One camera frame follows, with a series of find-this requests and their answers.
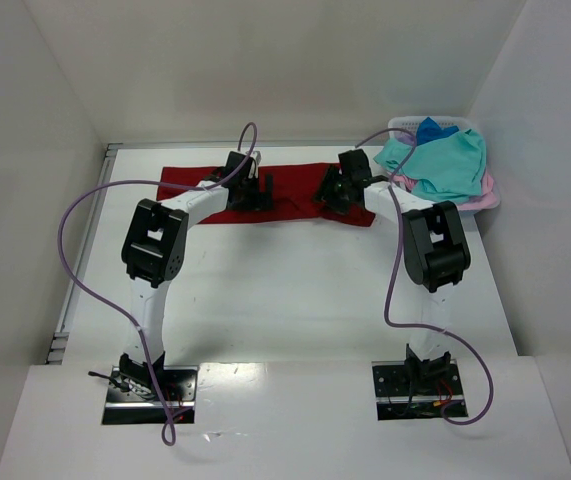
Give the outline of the red t shirt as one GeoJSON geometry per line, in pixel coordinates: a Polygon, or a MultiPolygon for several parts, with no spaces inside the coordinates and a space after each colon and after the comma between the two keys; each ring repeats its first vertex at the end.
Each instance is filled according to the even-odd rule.
{"type": "MultiPolygon", "coordinates": [[[[294,220],[325,219],[356,227],[370,227],[375,219],[371,212],[359,206],[351,206],[347,214],[335,213],[329,207],[313,201],[327,168],[334,164],[311,163],[300,165],[259,167],[261,191],[266,189],[266,175],[273,178],[273,208],[266,211],[226,210],[212,215],[203,224],[258,224],[294,220]]],[[[224,177],[224,167],[172,167],[165,166],[161,172],[162,183],[196,185],[209,174],[215,180],[224,177]]],[[[170,199],[182,193],[178,189],[157,187],[156,201],[170,199]]]]}

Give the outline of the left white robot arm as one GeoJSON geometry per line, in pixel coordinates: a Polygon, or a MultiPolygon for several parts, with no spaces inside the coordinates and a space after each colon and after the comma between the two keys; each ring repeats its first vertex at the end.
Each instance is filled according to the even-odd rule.
{"type": "Polygon", "coordinates": [[[226,164],[194,188],[162,201],[141,200],[134,211],[121,251],[132,290],[134,332],[119,359],[119,372],[135,388],[153,394],[164,382],[163,320],[169,286],[180,272],[191,227],[237,209],[260,211],[272,206],[273,180],[260,186],[259,153],[232,151],[226,164]]]}

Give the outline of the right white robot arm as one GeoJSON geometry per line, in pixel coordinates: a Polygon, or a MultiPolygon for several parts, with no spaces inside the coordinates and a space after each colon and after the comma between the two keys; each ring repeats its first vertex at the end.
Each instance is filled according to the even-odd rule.
{"type": "Polygon", "coordinates": [[[456,205],[421,199],[383,175],[373,175],[367,155],[353,149],[338,155],[339,164],[327,168],[314,200],[333,213],[351,208],[390,220],[398,227],[397,250],[384,303],[385,323],[398,329],[424,331],[423,343],[408,343],[404,360],[408,391],[434,388],[449,373],[451,354],[432,358],[436,336],[445,333],[447,302],[453,287],[471,265],[471,254],[456,205]],[[427,294],[421,318],[398,323],[390,316],[393,289],[400,268],[427,294]]]}

